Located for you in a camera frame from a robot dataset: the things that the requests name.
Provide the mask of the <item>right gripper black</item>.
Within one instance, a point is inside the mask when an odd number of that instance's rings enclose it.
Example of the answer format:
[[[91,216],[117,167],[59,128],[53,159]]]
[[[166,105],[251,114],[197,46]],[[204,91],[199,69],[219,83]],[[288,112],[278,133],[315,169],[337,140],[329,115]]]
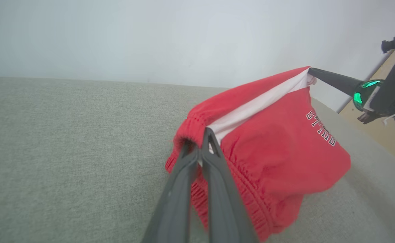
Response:
[[[380,117],[395,119],[395,64],[385,80],[363,82],[318,68],[308,69],[308,74],[353,97],[354,106],[363,112],[358,117],[361,123],[367,124]]]

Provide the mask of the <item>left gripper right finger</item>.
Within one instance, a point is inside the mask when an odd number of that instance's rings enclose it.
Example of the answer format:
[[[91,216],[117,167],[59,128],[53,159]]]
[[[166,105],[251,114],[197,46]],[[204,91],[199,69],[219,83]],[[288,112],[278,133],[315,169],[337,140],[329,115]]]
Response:
[[[214,132],[206,128],[202,143],[203,172],[208,183],[210,243],[258,243]]]

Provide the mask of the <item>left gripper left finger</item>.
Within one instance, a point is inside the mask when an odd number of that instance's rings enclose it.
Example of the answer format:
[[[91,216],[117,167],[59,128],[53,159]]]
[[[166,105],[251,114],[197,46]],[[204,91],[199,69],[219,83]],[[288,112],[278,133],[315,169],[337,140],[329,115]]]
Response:
[[[191,141],[185,142],[142,243],[189,243],[191,185],[198,173],[198,158],[198,146]]]

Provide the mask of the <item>red shorts with white stripe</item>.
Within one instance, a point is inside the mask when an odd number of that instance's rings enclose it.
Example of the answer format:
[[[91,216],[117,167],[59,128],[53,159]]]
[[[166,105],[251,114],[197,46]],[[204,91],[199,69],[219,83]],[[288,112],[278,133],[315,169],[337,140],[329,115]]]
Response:
[[[305,195],[330,189],[350,169],[350,155],[312,107],[309,66],[217,94],[194,106],[174,136],[171,172],[186,140],[220,144],[261,242],[298,217]]]

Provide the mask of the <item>grey fabric sofa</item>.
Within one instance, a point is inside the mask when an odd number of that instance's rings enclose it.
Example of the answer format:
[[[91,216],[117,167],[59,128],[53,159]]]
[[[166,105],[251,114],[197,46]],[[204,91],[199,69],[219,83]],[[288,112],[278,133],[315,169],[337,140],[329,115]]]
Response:
[[[224,88],[0,78],[0,243],[140,243],[189,110]],[[313,99],[351,156],[267,243],[395,243],[395,157]]]

